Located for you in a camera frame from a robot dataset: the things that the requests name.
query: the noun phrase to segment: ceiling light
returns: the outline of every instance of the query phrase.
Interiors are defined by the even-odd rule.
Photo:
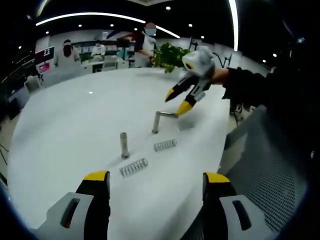
[[[238,51],[238,41],[239,41],[239,26],[238,26],[238,14],[236,0],[229,0],[229,5],[231,8],[232,22],[233,22],[233,49]]]
[[[108,16],[108,17],[116,17],[116,18],[122,18],[122,19],[128,19],[128,20],[132,20],[132,21],[136,21],[136,22],[139,22],[139,23],[142,23],[142,24],[145,24],[146,21],[144,20],[141,20],[141,19],[137,19],[137,18],[134,18],[134,17],[130,17],[130,16],[125,16],[125,15],[119,15],[119,14],[113,14],[113,13],[105,13],[105,12],[79,12],[79,13],[71,13],[71,14],[65,14],[65,15],[60,15],[60,16],[55,16],[55,17],[52,17],[52,18],[48,18],[46,20],[43,20],[43,21],[40,21],[40,22],[37,22],[35,25],[36,26],[39,26],[39,25],[42,25],[42,24],[45,24],[45,23],[48,23],[48,22],[51,22],[51,21],[54,21],[54,20],[57,20],[57,19],[63,19],[63,18],[68,18],[68,17],[75,17],[75,16],[89,16],[89,15],[94,15],[94,16]],[[175,38],[179,39],[180,36],[178,36],[177,34],[174,34],[173,32],[169,31],[169,30],[166,30],[160,26],[155,26],[157,29],[167,33],[167,34],[170,34],[172,36],[174,36]]]

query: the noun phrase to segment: white table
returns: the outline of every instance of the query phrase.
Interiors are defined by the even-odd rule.
[[[203,172],[219,168],[230,103],[221,99],[222,86],[211,86],[178,120],[160,119],[154,135],[155,112],[175,112],[187,94],[165,103],[175,81],[163,74],[151,68],[99,72],[31,96],[8,156],[9,194],[28,227],[38,228],[85,175],[108,169],[109,239],[180,239],[202,206]],[[194,127],[179,131],[183,123]],[[120,157],[120,132],[128,134],[128,160]],[[170,139],[177,140],[175,148],[154,152],[153,144]],[[147,168],[120,175],[120,167],[141,158]]]

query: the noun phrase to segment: metal spring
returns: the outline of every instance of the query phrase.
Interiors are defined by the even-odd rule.
[[[120,173],[122,176],[127,177],[130,176],[136,172],[139,172],[143,168],[148,166],[148,161],[145,158],[139,159],[137,161],[134,161],[124,167],[121,167]]]
[[[159,151],[162,151],[162,150],[165,150],[165,149],[174,148],[175,146],[177,146],[177,141],[175,139],[171,139],[171,140],[168,140],[168,141],[162,141],[162,142],[154,144],[153,145],[153,149],[156,152],[159,152]]]

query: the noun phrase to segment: gray mesh chair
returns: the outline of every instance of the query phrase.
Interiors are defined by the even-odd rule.
[[[264,212],[266,225],[277,233],[305,194],[305,169],[278,124],[259,106],[227,135],[218,173]]]

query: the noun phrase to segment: metal rod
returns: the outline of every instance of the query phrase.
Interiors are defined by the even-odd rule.
[[[156,111],[155,112],[155,117],[154,117],[154,122],[153,122],[153,128],[152,128],[152,133],[157,134],[159,132],[159,124],[160,124],[160,117],[167,117],[167,118],[172,118],[172,119],[177,119],[178,115],[172,112],[163,112],[163,111]]]
[[[120,144],[121,144],[121,157],[123,159],[128,159],[130,153],[128,151],[128,137],[126,132],[120,133]]]

